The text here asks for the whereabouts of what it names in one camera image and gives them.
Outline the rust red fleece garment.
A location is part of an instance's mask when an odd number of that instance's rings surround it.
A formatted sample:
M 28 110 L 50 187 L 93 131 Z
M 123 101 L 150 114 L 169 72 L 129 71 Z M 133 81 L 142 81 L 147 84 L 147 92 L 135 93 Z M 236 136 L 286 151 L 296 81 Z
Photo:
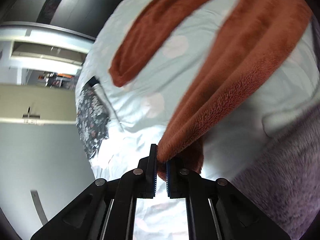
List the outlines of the rust red fleece garment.
M 134 79 L 171 32 L 208 1 L 151 1 L 114 55 L 109 69 L 113 84 L 122 87 Z M 159 142 L 157 173 L 161 178 L 170 159 L 201 172 L 203 135 L 280 67 L 304 34 L 311 15 L 304 0 L 239 0 Z

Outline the purple fuzzy sleeve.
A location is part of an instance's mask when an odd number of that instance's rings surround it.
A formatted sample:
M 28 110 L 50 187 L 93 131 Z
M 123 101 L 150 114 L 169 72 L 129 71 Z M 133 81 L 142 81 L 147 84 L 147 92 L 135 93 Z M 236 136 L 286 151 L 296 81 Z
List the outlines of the purple fuzzy sleeve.
M 319 239 L 319 105 L 274 135 L 232 184 L 291 239 Z

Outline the dark floral folded garment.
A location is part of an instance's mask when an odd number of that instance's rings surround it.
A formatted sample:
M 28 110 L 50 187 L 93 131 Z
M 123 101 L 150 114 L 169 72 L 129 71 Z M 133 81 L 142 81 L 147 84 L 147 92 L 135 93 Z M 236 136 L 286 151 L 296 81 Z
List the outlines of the dark floral folded garment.
M 83 86 L 76 110 L 76 127 L 89 160 L 99 153 L 103 140 L 109 138 L 110 111 L 96 77 L 91 77 Z

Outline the white pink-dotted bed sheet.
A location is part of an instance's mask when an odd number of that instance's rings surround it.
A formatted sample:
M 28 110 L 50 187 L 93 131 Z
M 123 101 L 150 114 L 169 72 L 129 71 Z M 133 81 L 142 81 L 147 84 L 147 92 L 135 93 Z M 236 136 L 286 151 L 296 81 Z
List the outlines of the white pink-dotted bed sheet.
M 109 139 L 89 159 L 95 176 L 108 180 L 132 169 L 161 138 L 203 66 L 220 28 L 239 0 L 209 0 L 186 17 L 139 74 L 122 87 L 109 69 L 116 51 L 153 0 L 123 0 L 97 36 L 76 86 L 96 77 L 110 111 Z M 319 105 L 319 59 L 313 12 L 294 50 L 265 83 L 203 137 L 205 178 L 232 181 L 279 131 Z

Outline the beige bedroom door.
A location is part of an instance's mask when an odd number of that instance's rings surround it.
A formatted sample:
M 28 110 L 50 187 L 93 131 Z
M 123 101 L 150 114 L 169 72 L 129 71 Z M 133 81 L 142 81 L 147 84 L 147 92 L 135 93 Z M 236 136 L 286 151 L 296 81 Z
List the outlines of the beige bedroom door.
M 35 125 L 74 125 L 72 90 L 1 84 L 1 122 Z

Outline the black sliding wardrobe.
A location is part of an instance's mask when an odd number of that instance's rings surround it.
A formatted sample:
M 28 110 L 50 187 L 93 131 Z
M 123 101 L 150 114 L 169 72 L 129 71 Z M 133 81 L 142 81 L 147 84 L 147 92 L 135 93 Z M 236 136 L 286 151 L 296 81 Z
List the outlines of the black sliding wardrobe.
M 1 25 L 63 29 L 95 39 L 122 0 L 1 0 Z

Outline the grey wall socket strip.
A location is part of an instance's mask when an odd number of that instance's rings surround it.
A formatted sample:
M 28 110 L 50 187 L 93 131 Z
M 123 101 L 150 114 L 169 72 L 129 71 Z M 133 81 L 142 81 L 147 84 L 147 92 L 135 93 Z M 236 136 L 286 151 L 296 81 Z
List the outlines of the grey wall socket strip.
M 36 209 L 36 212 L 37 212 L 37 215 L 39 217 L 41 224 L 42 225 L 47 224 L 48 219 L 46 217 L 46 214 L 44 213 L 44 209 L 43 209 L 42 203 L 40 201 L 40 197 L 39 197 L 38 192 L 36 190 L 31 190 L 30 194 L 31 194 L 33 204 L 35 206 L 35 209 Z

